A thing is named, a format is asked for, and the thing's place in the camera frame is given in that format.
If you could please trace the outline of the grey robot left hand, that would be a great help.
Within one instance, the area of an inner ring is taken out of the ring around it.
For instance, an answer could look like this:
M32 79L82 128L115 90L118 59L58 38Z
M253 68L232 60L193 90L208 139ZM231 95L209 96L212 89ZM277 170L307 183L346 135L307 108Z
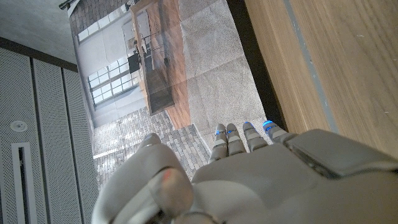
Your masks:
M93 223L396 223L397 160L329 131L263 138L219 124L207 165L188 177L154 133L110 177Z

